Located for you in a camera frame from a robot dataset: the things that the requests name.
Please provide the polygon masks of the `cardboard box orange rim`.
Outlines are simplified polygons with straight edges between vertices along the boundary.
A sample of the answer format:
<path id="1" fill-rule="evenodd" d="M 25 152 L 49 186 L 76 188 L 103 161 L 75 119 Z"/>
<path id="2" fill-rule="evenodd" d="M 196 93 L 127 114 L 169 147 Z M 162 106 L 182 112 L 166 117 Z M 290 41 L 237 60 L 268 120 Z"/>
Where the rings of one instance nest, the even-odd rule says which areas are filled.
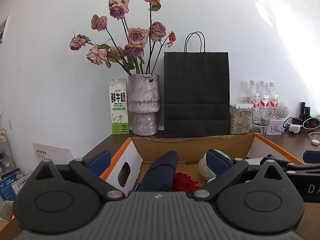
<path id="1" fill-rule="evenodd" d="M 169 151 L 175 151 L 179 156 L 176 171 L 188 174 L 203 185 L 205 180 L 200 175 L 197 164 L 210 149 L 221 150 L 232 159 L 262 158 L 271 154 L 277 159 L 301 162 L 259 134 L 199 138 L 129 137 L 121 143 L 100 178 L 128 194 L 134 184 L 143 178 L 153 161 Z"/>

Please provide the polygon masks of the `red artificial flower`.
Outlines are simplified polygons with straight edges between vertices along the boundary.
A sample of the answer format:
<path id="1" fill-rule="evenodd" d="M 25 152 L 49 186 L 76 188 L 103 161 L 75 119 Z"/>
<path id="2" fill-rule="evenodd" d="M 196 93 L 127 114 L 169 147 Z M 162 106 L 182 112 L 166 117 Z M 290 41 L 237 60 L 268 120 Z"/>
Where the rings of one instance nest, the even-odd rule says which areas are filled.
<path id="1" fill-rule="evenodd" d="M 174 175 L 171 191 L 192 193 L 200 188 L 198 183 L 198 181 L 193 180 L 186 173 L 178 172 Z"/>

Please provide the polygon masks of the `clear jar with seeds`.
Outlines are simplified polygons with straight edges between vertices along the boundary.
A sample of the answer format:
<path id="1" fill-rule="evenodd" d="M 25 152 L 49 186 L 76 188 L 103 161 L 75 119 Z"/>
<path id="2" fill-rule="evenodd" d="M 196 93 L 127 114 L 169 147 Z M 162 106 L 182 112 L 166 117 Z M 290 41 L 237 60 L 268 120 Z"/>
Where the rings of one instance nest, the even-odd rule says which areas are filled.
<path id="1" fill-rule="evenodd" d="M 252 104 L 247 102 L 232 102 L 230 104 L 229 133 L 248 134 L 251 124 Z"/>

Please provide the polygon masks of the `white round speaker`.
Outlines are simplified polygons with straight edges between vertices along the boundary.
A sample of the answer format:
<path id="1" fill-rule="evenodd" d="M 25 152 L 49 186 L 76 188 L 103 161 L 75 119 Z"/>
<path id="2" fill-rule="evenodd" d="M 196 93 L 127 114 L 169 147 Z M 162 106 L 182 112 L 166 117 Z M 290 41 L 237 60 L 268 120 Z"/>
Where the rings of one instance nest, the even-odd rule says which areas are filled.
<path id="1" fill-rule="evenodd" d="M 276 114 L 276 117 L 278 119 L 287 118 L 289 116 L 289 113 L 290 113 L 290 109 L 287 103 L 285 102 L 278 103 L 277 114 Z"/>

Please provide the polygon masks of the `empty drinking glass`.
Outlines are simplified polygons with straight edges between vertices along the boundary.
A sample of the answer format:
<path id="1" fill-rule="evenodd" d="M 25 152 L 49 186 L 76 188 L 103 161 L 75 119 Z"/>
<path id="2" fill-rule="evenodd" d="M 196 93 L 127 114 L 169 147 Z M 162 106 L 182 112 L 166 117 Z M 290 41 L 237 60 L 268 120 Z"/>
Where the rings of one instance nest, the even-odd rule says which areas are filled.
<path id="1" fill-rule="evenodd" d="M 266 135 L 267 128 L 271 120 L 271 111 L 269 108 L 259 107 L 252 110 L 252 131 L 262 136 Z"/>

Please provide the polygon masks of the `white green milk carton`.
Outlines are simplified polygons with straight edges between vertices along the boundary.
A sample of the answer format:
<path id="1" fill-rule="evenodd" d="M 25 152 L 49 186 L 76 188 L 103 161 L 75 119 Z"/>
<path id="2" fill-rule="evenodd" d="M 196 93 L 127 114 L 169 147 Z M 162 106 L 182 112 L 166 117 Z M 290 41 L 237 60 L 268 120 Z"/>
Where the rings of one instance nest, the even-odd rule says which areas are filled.
<path id="1" fill-rule="evenodd" d="M 109 95 L 112 134 L 129 134 L 126 79 L 111 79 Z"/>

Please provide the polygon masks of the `black paper bag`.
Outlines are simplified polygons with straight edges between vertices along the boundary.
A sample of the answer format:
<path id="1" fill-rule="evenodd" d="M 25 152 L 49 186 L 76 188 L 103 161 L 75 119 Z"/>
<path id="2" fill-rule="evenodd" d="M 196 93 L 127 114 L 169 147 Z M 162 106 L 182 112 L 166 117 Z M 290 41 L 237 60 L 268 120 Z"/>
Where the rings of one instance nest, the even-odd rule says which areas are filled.
<path id="1" fill-rule="evenodd" d="M 200 51 L 164 54 L 164 135 L 206 137 L 227 135 L 230 79 L 227 52 L 207 52 L 204 34 Z"/>

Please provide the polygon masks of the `pack of water bottles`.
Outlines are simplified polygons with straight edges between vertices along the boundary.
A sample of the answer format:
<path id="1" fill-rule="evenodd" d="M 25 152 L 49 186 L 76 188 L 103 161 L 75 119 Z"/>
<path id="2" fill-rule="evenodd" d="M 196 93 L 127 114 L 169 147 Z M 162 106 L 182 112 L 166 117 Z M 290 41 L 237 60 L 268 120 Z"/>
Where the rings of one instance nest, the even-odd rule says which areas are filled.
<path id="1" fill-rule="evenodd" d="M 277 109 L 279 95 L 276 92 L 274 82 L 265 83 L 264 81 L 240 82 L 240 92 L 236 97 L 240 102 L 251 103 L 254 108 L 271 108 Z"/>

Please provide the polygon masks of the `purple textured vase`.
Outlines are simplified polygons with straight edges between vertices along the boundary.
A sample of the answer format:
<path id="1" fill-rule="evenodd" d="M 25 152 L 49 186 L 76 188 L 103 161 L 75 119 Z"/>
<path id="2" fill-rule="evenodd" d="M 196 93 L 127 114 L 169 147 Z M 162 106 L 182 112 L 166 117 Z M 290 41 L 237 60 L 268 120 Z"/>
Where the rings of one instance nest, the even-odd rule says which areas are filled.
<path id="1" fill-rule="evenodd" d="M 140 136 L 155 135 L 158 133 L 156 113 L 161 110 L 159 75 L 130 75 L 128 90 L 128 108 L 132 113 L 132 132 Z"/>

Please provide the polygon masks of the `blue white booklets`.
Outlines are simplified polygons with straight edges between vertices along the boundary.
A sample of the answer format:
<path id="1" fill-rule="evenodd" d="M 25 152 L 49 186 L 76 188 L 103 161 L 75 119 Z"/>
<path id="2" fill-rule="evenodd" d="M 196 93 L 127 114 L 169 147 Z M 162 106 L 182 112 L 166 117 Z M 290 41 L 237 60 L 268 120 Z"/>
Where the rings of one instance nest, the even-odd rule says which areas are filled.
<path id="1" fill-rule="evenodd" d="M 21 188 L 26 184 L 31 173 L 23 175 L 20 168 L 1 175 L 0 194 L 3 200 L 14 201 Z"/>

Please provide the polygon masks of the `dried rose bouquet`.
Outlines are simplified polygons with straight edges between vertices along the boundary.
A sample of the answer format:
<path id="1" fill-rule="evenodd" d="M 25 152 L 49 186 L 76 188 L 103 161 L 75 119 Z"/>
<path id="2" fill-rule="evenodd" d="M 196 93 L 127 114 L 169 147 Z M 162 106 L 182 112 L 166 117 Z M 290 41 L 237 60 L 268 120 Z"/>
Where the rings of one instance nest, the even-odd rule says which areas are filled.
<path id="1" fill-rule="evenodd" d="M 107 32 L 109 39 L 102 44 L 94 43 L 88 36 L 74 34 L 69 48 L 72 51 L 79 51 L 86 45 L 90 49 L 86 54 L 92 64 L 102 65 L 111 68 L 112 64 L 117 63 L 128 74 L 132 75 L 134 70 L 137 74 L 152 75 L 156 64 L 151 63 L 155 47 L 159 44 L 159 50 L 155 61 L 158 61 L 160 53 L 164 47 L 170 48 L 176 41 L 173 31 L 167 32 L 166 27 L 159 21 L 152 19 L 152 14 L 161 9 L 161 0 L 144 0 L 149 4 L 149 27 L 129 27 L 126 16 L 129 13 L 130 0 L 108 0 L 109 15 L 121 22 L 127 44 L 121 47 L 116 44 L 108 29 L 107 16 L 93 15 L 91 18 L 91 29 L 95 31 Z"/>

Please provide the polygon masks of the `white board leaning on wall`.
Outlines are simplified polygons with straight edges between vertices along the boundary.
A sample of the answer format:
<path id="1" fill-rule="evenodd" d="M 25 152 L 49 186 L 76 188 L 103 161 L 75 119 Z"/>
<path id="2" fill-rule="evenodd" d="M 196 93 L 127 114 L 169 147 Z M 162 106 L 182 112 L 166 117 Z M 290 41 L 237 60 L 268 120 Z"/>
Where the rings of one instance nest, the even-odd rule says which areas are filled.
<path id="1" fill-rule="evenodd" d="M 73 160 L 72 152 L 66 148 L 58 148 L 43 144 L 33 143 L 38 163 L 44 159 L 50 159 L 55 165 L 68 164 Z"/>

